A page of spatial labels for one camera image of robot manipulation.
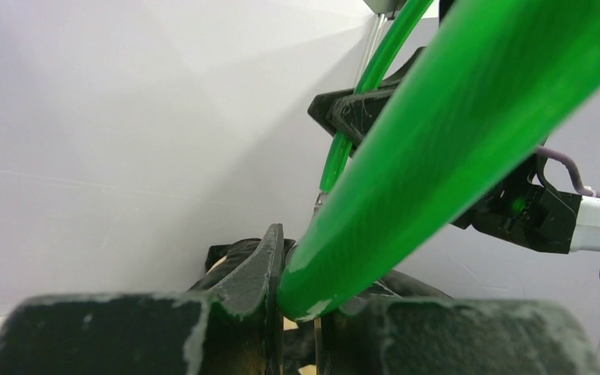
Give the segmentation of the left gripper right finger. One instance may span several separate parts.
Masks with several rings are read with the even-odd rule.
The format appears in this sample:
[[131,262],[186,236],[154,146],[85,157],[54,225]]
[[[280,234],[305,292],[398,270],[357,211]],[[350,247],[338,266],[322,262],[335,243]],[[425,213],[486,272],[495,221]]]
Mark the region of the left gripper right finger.
[[357,298],[321,323],[321,374],[600,374],[582,326],[553,302]]

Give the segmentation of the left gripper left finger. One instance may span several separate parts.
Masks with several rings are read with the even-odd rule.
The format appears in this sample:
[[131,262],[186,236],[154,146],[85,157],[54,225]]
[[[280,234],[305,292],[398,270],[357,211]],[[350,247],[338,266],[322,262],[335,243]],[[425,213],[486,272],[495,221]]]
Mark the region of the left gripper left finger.
[[42,295],[0,327],[0,374],[280,374],[284,232],[207,290]]

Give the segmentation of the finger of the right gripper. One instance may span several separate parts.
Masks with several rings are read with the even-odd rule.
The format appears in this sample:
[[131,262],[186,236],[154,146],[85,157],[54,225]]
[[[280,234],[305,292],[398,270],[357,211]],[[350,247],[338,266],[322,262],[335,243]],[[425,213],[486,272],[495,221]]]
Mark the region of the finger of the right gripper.
[[419,47],[372,91],[356,94],[347,89],[317,95],[308,107],[309,116],[331,135],[342,132],[348,138],[364,138],[423,50]]
[[327,122],[336,132],[343,133],[353,148],[358,148],[395,91],[395,87],[361,94],[339,91],[328,106]]

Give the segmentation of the green cable lock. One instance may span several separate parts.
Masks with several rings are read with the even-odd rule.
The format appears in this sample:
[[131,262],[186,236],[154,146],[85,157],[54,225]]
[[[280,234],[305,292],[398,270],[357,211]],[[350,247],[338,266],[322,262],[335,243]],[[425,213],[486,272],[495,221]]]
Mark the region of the green cable lock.
[[600,1],[458,1],[284,271],[313,320],[399,264],[600,88]]

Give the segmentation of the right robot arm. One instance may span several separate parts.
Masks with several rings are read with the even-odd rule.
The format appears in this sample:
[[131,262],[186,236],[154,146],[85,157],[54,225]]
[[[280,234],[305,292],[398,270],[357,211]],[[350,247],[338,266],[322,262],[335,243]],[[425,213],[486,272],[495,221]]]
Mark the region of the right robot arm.
[[[351,89],[320,94],[312,100],[308,114],[332,135],[343,130],[347,139],[353,141],[352,154],[424,49],[419,47],[371,93],[355,94],[355,89]],[[544,143],[452,225],[461,229],[472,227],[537,252],[600,252],[600,192],[588,190],[570,157],[546,148]],[[576,194],[557,191],[546,180],[545,164],[549,160],[566,167]],[[390,271],[365,295],[438,296],[434,289],[404,273]],[[600,342],[597,350],[600,355]]]

